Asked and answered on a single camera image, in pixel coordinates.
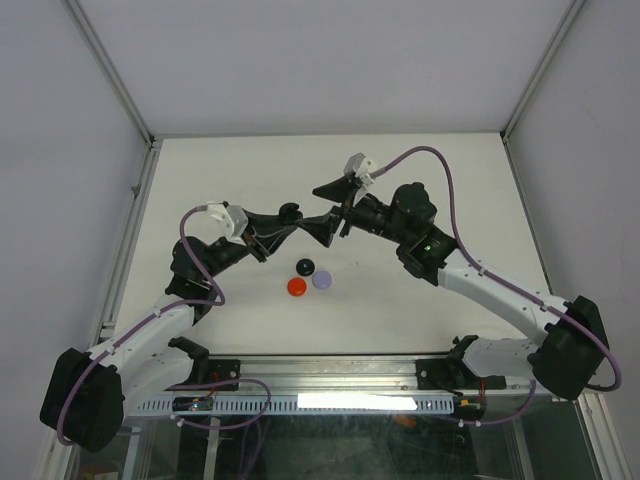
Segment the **black charging case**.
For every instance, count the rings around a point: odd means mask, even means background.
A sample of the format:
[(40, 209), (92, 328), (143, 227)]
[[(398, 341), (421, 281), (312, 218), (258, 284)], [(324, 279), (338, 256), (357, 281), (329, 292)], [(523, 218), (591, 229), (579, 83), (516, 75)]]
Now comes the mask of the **black charging case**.
[(283, 204), (278, 211), (278, 218), (282, 225), (295, 225), (303, 218), (300, 206), (294, 202)]
[(309, 258), (302, 258), (296, 262), (296, 273), (301, 277), (311, 276), (315, 272), (315, 263)]

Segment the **red charging case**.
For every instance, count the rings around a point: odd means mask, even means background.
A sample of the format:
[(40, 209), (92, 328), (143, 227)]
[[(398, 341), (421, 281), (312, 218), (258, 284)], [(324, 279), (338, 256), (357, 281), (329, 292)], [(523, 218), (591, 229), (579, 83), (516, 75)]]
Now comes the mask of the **red charging case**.
[(291, 278), (287, 282), (287, 292), (294, 297), (300, 297), (307, 292), (307, 282), (302, 277)]

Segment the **purple charging case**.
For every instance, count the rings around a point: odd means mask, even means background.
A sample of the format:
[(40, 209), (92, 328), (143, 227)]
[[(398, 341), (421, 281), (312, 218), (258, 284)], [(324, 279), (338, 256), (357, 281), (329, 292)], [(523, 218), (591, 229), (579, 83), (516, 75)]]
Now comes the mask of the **purple charging case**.
[(312, 276), (312, 284), (316, 289), (326, 290), (331, 287), (332, 283), (333, 277), (328, 271), (319, 270)]

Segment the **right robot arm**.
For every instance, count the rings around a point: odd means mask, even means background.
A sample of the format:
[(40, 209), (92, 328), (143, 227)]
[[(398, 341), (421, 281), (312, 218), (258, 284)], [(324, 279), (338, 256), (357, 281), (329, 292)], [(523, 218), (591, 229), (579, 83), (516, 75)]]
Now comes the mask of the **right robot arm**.
[(435, 225), (437, 209), (420, 182), (398, 187), (389, 204), (360, 195), (357, 187), (355, 179), (343, 177), (314, 189), (315, 196), (335, 205), (323, 216), (299, 220), (298, 227), (325, 247), (353, 228), (389, 240), (413, 277), (466, 297), (522, 335), (457, 339), (447, 355), (452, 383), (469, 387), (481, 377), (520, 377), (565, 400), (575, 400), (591, 387), (609, 349), (594, 302), (583, 296), (567, 301), (545, 295), (484, 267)]

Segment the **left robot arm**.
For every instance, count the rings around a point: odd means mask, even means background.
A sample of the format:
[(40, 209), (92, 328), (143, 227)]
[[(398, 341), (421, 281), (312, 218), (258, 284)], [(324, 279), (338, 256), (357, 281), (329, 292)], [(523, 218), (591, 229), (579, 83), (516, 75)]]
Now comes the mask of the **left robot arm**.
[(64, 446), (104, 449), (128, 414), (174, 386), (198, 388), (209, 377), (209, 352), (185, 332), (226, 303), (216, 275), (248, 256), (264, 262), (301, 225), (295, 203), (256, 214), (227, 202), (188, 210), (172, 251), (172, 278), (139, 320), (93, 347), (69, 348), (56, 360), (39, 413)]

